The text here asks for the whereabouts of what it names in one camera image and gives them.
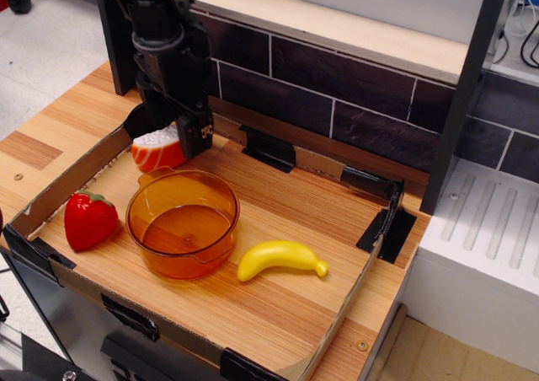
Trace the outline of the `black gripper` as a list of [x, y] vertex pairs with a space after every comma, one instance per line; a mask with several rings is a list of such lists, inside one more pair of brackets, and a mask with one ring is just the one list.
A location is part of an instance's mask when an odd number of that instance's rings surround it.
[[211, 36], [198, 20], [137, 20], [136, 87], [153, 130], [176, 123], [186, 158], [212, 146], [213, 116], [205, 82], [211, 75]]

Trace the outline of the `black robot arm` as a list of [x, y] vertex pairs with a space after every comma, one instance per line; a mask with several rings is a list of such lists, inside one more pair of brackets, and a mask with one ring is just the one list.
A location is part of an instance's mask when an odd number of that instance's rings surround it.
[[190, 12], [194, 0], [116, 1], [132, 26], [140, 111], [153, 130], [175, 125], [184, 156], [197, 156], [212, 143], [205, 82], [214, 40]]

